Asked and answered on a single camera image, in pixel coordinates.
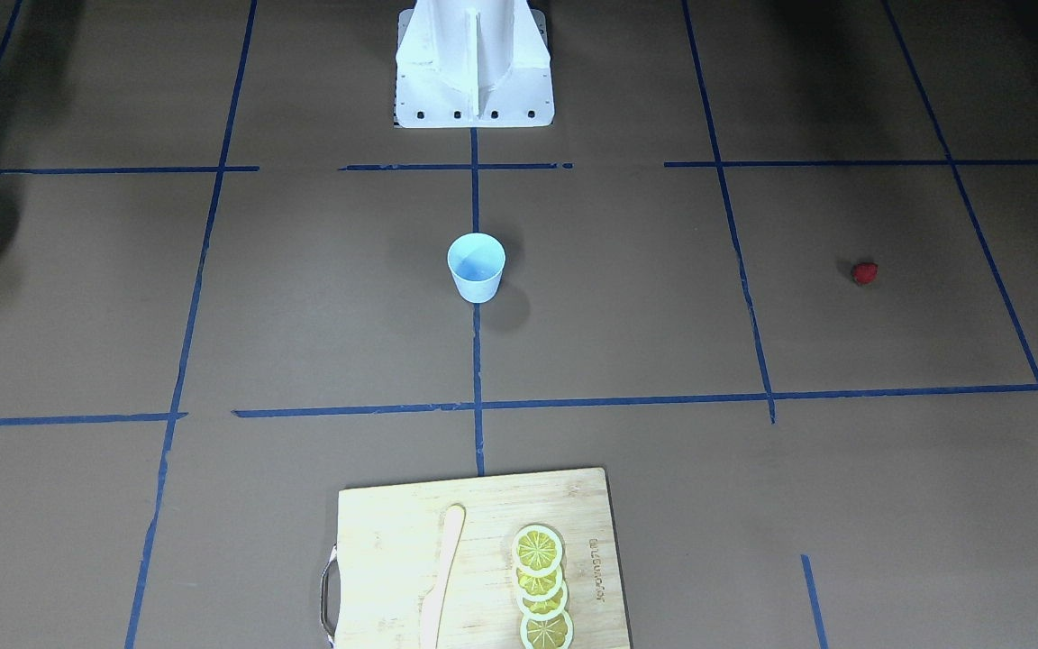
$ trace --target cutting board handle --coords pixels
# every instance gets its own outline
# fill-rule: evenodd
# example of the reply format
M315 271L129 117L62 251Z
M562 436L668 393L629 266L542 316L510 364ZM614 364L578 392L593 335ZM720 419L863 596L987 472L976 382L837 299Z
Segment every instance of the cutting board handle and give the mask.
M328 586L328 580L331 566L338 563L338 546L331 546L331 555L326 559L326 567L323 568L323 590L322 596L320 598L320 604L322 605L322 615L320 621L323 623L323 631L326 632L326 645L331 649L334 649L334 624L328 619L328 612L326 612L326 586Z

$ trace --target cutting board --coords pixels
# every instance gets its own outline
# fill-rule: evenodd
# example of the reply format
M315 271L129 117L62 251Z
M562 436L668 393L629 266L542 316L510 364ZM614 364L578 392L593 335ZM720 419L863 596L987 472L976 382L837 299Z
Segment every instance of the cutting board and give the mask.
M606 475L577 468L338 492L338 649L419 648L450 505L466 518L438 648L522 649L511 543L532 522L564 540L571 648L630 648Z

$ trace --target lime slice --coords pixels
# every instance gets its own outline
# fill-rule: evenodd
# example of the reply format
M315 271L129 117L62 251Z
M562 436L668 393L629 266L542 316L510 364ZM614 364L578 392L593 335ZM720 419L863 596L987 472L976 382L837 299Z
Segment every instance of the lime slice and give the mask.
M564 561L564 540L547 525L527 525L511 543L516 568L532 577L549 575Z
M519 624L519 640L527 649L568 649L574 632L576 628L566 612L549 620L523 617Z
M551 592L551 597L544 599L544 601L532 601L526 599L522 594L519 595L520 612L524 617L536 621L549 620L558 616L566 607L568 607L568 583L564 583L558 591Z
M547 601L564 586L564 568L555 568L551 574L541 577L532 577L527 572L516 570L516 584L526 599Z

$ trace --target plastic cup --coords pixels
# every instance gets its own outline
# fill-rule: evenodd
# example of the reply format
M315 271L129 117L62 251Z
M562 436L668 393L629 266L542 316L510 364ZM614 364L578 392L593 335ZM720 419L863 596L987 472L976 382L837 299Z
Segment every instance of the plastic cup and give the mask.
M454 287L459 289L462 299L472 304L494 298L507 260L502 243L482 233L459 237L447 250L447 267L454 277Z

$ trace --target white bracket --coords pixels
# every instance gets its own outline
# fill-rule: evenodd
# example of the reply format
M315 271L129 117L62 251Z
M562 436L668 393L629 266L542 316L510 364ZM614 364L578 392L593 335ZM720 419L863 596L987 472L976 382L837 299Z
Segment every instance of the white bracket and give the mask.
M526 0L417 0L400 13L394 119L404 128L546 127L547 18Z

